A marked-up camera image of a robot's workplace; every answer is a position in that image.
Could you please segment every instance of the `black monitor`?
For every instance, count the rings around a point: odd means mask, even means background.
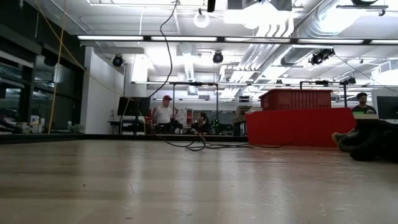
[[[119,116],[147,116],[149,114],[149,97],[126,97],[119,100]]]
[[[398,97],[378,96],[377,108],[380,119],[398,119]]]

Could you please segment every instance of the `ceiling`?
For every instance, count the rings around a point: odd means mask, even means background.
[[[26,0],[36,7],[36,2],[43,9],[45,15],[59,26],[62,25],[62,14],[64,0]],[[107,4],[130,3],[130,0],[102,0]],[[223,16],[227,0],[217,0],[216,11],[210,16],[210,24],[206,28],[198,28],[193,17],[197,10],[192,8],[178,7],[170,21],[164,25],[166,35],[220,35],[220,36],[253,36],[257,29],[247,29],[242,24],[225,24]],[[159,35],[159,27],[171,13],[172,3],[170,0],[158,0],[157,2],[169,2],[163,9],[156,7],[117,7],[117,6],[91,6],[88,2],[98,4],[100,0],[67,0],[66,12],[67,22],[65,29],[72,35]],[[294,24],[298,26],[300,21],[321,0],[302,0],[303,11],[294,14]],[[385,16],[379,17],[379,11],[369,11],[356,20],[351,26],[343,30],[337,37],[349,38],[397,38],[398,37],[398,11],[390,7]],[[142,47],[145,49],[148,59],[152,62],[149,68],[149,80],[165,80],[169,73],[169,61],[167,49],[164,43],[153,42],[102,42],[102,47],[115,49],[118,47]],[[239,63],[245,55],[248,44],[217,44],[202,43],[196,45],[201,50],[222,50],[225,62]],[[170,43],[170,50],[174,62],[172,75],[184,71],[183,63],[176,56],[176,43]],[[337,56],[347,61],[351,66],[357,68],[366,75],[384,63],[391,57],[398,57],[398,47],[367,47],[367,46],[336,46]],[[211,55],[202,56],[194,64],[195,73],[219,74],[221,65],[214,64]],[[327,63],[316,66],[313,70],[306,68],[291,68],[285,74],[287,79],[332,79],[353,69],[338,58],[331,58]],[[357,74],[357,80],[367,83],[369,79]]]

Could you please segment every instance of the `wooden floor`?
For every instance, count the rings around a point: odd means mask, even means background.
[[[398,166],[338,151],[162,142],[0,145],[0,223],[398,221]]]

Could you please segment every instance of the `white shirt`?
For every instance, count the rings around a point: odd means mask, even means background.
[[[170,122],[173,110],[169,107],[158,106],[155,112],[156,124],[166,124]]]

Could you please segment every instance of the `red cap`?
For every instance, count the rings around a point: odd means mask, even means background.
[[[163,100],[172,100],[172,99],[169,95],[165,95],[165,96],[163,96]]]

